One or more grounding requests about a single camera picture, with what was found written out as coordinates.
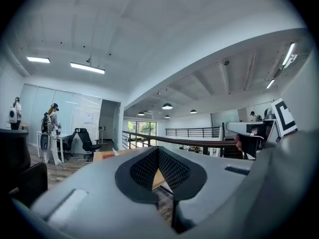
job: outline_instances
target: black chair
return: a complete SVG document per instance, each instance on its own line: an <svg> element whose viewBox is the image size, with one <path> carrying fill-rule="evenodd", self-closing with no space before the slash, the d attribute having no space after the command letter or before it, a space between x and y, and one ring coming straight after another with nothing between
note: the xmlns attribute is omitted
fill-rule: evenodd
<svg viewBox="0 0 319 239"><path fill-rule="evenodd" d="M98 144L99 140L95 140L96 144L94 144L94 145L92 144L90 136L89 136L89 133L86 130L86 128L79 128L78 129L78 135L79 135L79 137L80 137L80 139L81 139L81 141L83 143L83 146L82 146L83 149L85 151L91 152L90 154L85 154L84 155L84 158L89 156L88 159L87 159L87 162L89 162L89 159L94 156L95 150L101 148L102 145Z"/></svg>
<svg viewBox="0 0 319 239"><path fill-rule="evenodd" d="M62 141L62 143L63 143L63 155L64 155L64 157L65 157L67 160L69 160L69 158L67 157L65 151L70 151L70 150L71 150L73 138L75 137L77 131L78 131L78 128L76 128L76 129L74 130L73 134L72 134L69 138L67 138L66 141ZM59 149L61 149L60 141L57 141L57 147L58 147Z"/></svg>
<svg viewBox="0 0 319 239"><path fill-rule="evenodd" d="M0 129L2 166L2 188L8 196L30 207L48 189L46 165L42 162L31 166L26 145L26 130Z"/></svg>

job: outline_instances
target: fluorescent ceiling light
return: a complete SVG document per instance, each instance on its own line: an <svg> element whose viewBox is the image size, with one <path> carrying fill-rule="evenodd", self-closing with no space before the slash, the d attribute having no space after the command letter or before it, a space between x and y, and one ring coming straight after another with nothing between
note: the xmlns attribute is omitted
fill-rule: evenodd
<svg viewBox="0 0 319 239"><path fill-rule="evenodd" d="M34 57L26 57L26 58L32 62L50 63L50 60L48 58L34 58Z"/></svg>
<svg viewBox="0 0 319 239"><path fill-rule="evenodd" d="M70 63L71 67L78 68L78 69L83 69L83 70L88 70L91 72L99 73L99 74L105 74L105 70L91 67L91 66L85 66L85 65L80 65L76 63Z"/></svg>
<svg viewBox="0 0 319 239"><path fill-rule="evenodd" d="M269 83L269 85L268 85L268 87L267 87L266 89L270 88L270 86L274 83L274 81L275 81L275 79L272 79L272 80L271 80L271 82Z"/></svg>
<svg viewBox="0 0 319 239"><path fill-rule="evenodd" d="M296 45L295 43L292 43L292 44L290 45L289 51L288 51L288 53L287 53L287 55L286 55L286 58L285 58L285 60L284 60L284 62L283 62L283 66L287 64L288 59L290 58L290 56L291 56L291 54L292 54L292 52L293 52L293 50L294 50L294 48L295 48L295 45Z"/></svg>
<svg viewBox="0 0 319 239"><path fill-rule="evenodd" d="M162 107L162 109L164 110L170 110L170 109L173 109L173 106L171 106L171 104L169 103L165 103Z"/></svg>

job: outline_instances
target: window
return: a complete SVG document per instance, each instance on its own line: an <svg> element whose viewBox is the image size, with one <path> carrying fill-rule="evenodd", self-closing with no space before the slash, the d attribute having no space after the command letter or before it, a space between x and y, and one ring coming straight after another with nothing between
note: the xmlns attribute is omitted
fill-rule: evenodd
<svg viewBox="0 0 319 239"><path fill-rule="evenodd" d="M147 134L156 136L156 122L143 122L143 121L129 121L129 132L132 133L140 133L140 134ZM147 144L147 140L143 141L144 139L140 136L131 135L131 138L136 138L138 141L142 141ZM134 149L136 145L137 147L142 147L142 142L131 141L131 148ZM156 146L156 140L151 139L151 145Z"/></svg>

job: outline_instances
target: black metal railing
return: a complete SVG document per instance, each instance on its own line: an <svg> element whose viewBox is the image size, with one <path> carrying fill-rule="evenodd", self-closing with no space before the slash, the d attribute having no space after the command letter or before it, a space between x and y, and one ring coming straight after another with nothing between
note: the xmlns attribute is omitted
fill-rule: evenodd
<svg viewBox="0 0 319 239"><path fill-rule="evenodd" d="M175 143L179 145L186 146L198 146L203 147L203 154L208 155L208 148L224 148L230 146L236 146L235 141L196 141L187 139L172 139L161 136L153 136L147 134L133 133L128 131L123 131L122 133L122 146L125 149L135 149L141 147L150 147L151 141L163 141L169 143Z"/></svg>
<svg viewBox="0 0 319 239"><path fill-rule="evenodd" d="M219 137L219 127L166 128L166 135L176 137Z"/></svg>

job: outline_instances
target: person's hand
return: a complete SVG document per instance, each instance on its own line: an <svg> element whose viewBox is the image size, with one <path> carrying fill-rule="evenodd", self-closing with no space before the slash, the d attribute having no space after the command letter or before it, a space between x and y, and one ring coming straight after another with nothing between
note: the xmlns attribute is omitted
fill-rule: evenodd
<svg viewBox="0 0 319 239"><path fill-rule="evenodd" d="M236 142L236 147L238 148L238 150L242 151L242 149L241 149L241 141L239 139L239 135L235 135L234 140Z"/></svg>

